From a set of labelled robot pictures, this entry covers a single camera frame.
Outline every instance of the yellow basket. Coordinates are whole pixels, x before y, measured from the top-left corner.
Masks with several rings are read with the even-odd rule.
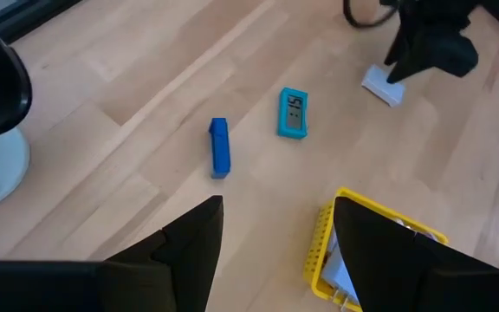
[[[313,234],[313,241],[311,243],[311,247],[309,248],[308,259],[303,269],[303,278],[311,285],[311,290],[319,298],[332,301],[338,305],[342,305],[346,300],[344,295],[341,293],[334,298],[335,289],[321,279],[321,271],[325,264],[325,255],[327,253],[328,239],[333,228],[334,201],[337,197],[350,198],[354,202],[363,205],[387,218],[400,219],[405,225],[411,227],[415,231],[431,233],[441,244],[448,243],[448,238],[439,231],[433,230],[430,227],[420,224],[419,222],[412,220],[392,209],[375,203],[371,199],[365,198],[345,187],[341,187],[336,192],[334,199],[322,207],[319,212],[319,217],[317,218],[317,224]],[[346,309],[354,312],[362,311],[359,304],[350,301],[346,302]]]

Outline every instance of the wooden floor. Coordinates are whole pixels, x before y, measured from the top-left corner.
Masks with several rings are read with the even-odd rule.
[[[373,17],[375,3],[355,10]],[[319,206],[344,185],[499,266],[499,23],[476,10],[475,70],[414,75],[389,108],[360,82],[398,20],[357,32],[340,6],[87,0],[16,42],[32,160],[0,204],[0,258],[103,259],[223,194],[209,311],[335,311],[301,270]],[[284,86],[309,92],[302,141],[275,134]],[[230,125],[223,181],[212,117]]]

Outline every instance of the blue block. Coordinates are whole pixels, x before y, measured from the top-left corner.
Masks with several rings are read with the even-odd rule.
[[[278,135],[298,140],[305,138],[308,135],[307,109],[307,93],[284,88],[278,110]]]
[[[211,150],[213,152],[214,179],[224,179],[230,172],[229,126],[226,118],[213,118],[209,126]]]

